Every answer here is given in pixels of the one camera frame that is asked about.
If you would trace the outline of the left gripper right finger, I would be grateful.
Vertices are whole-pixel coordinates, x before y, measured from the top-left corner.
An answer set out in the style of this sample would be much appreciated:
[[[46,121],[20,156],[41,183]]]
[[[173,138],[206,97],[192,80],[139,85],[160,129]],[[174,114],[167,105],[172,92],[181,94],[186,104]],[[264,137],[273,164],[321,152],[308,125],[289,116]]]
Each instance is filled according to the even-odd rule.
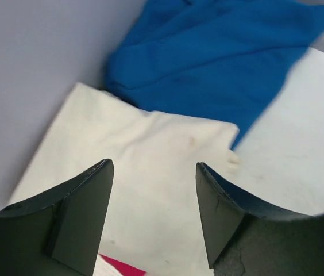
[[[281,208],[196,165],[209,268],[223,275],[324,275],[324,213]]]

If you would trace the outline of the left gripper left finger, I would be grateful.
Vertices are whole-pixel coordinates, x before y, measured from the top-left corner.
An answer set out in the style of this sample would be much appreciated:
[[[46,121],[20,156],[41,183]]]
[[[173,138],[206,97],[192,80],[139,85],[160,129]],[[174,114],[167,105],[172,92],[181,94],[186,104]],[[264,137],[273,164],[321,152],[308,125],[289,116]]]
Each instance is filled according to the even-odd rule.
[[[105,159],[0,210],[0,275],[92,275],[113,176]]]

